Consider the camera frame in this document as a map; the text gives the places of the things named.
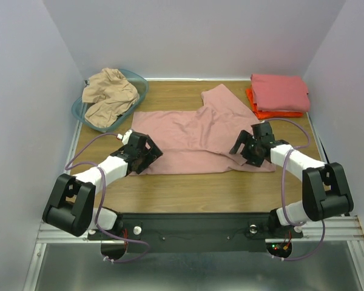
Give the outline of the folded salmon pink t shirt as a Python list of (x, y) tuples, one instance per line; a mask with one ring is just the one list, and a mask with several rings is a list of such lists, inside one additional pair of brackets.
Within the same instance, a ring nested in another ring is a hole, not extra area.
[(257, 108), (264, 112), (302, 112), (310, 109), (308, 87), (299, 76), (252, 74)]

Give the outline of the folded orange t shirt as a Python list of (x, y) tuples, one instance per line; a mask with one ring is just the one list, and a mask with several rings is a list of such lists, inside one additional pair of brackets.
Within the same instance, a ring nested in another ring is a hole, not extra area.
[(302, 112), (265, 112), (257, 108), (254, 102), (254, 94), (252, 89), (246, 89), (246, 96), (251, 105), (252, 112), (258, 119), (269, 119), (269, 118), (301, 118)]

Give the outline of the aluminium frame rail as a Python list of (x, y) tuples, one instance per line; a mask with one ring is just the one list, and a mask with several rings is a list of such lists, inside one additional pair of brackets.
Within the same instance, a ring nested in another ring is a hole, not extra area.
[[(196, 110), (203, 91), (224, 84), (241, 101), (249, 79), (151, 79), (139, 110)], [(128, 210), (193, 210), (208, 214), (213, 210), (266, 210), (278, 204), (280, 175), (253, 176), (227, 172), (214, 175), (147, 176), (128, 179), (112, 187), (106, 202), (119, 202)], [(242, 272), (229, 290), (364, 290), (364, 233), (355, 216), (330, 218), (324, 224), (305, 226), (300, 246), (313, 246), (320, 239), (325, 247), (341, 247), (343, 263), (335, 251), (321, 248), (307, 259), (294, 263), (279, 262), (268, 255), (261, 257), (265, 270), (255, 277)], [(125, 281), (112, 275), (110, 264), (95, 253), (96, 244), (85, 236), (78, 238), (41, 224), (36, 247), (27, 274), (26, 290), (87, 290), (92, 283), (107, 283), (108, 289), (125, 289)]]

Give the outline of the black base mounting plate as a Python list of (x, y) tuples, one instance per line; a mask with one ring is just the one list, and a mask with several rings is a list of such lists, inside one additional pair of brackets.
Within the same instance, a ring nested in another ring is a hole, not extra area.
[(128, 252), (141, 253), (142, 242), (153, 253), (265, 252), (266, 242), (302, 238), (292, 227), (270, 222), (266, 212), (251, 213), (123, 213), (112, 230), (134, 239)]

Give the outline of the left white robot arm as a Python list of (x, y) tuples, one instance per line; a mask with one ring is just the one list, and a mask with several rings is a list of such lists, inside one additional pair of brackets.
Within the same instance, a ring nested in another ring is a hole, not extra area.
[(104, 193), (109, 184), (131, 173), (142, 173), (163, 156), (149, 135), (133, 130), (110, 135), (123, 146), (99, 164), (87, 162), (90, 169), (84, 172), (57, 177), (42, 214), (45, 223), (79, 237), (97, 216), (93, 206), (98, 192)]

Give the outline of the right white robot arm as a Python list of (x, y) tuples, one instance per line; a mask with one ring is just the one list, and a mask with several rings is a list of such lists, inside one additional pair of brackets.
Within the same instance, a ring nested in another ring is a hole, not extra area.
[(254, 167), (270, 162), (301, 181), (301, 200), (292, 204), (283, 201), (281, 207), (270, 212), (270, 232), (289, 226), (301, 227), (309, 221), (323, 221), (354, 209), (343, 166), (313, 159), (287, 141), (276, 139), (269, 121), (252, 125), (251, 133), (242, 130), (229, 153), (240, 153)]

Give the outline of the teal plastic basket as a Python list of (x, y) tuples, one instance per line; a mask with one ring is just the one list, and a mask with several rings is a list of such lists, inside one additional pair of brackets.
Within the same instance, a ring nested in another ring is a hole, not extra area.
[[(148, 82), (142, 78), (141, 76), (137, 75), (134, 72), (131, 72), (129, 70), (121, 69), (120, 72), (128, 79), (128, 81), (133, 84), (136, 89), (138, 90), (138, 93), (140, 95), (139, 100), (131, 106), (130, 109), (123, 115), (119, 116), (119, 118), (110, 126), (107, 128), (98, 128), (93, 125), (91, 125), (89, 122), (87, 122), (84, 118), (86, 111), (91, 106), (88, 103), (82, 102), (82, 95), (73, 103), (72, 105), (72, 115), (82, 124), (90, 127), (91, 129), (94, 129), (101, 133), (107, 133), (112, 132), (116, 130), (118, 127), (122, 125), (122, 123), (128, 119), (130, 115), (134, 113), (134, 111), (139, 107), (139, 105), (144, 101), (146, 94), (149, 90), (149, 84)], [(89, 79), (85, 80), (85, 87), (84, 89), (89, 85)]]

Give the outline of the beige t shirt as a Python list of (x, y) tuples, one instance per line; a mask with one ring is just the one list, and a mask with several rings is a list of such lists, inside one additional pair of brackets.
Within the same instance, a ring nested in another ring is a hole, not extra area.
[(95, 127), (110, 127), (139, 97), (136, 87), (118, 69), (104, 68), (89, 78), (83, 90), (82, 102), (91, 105), (84, 118)]

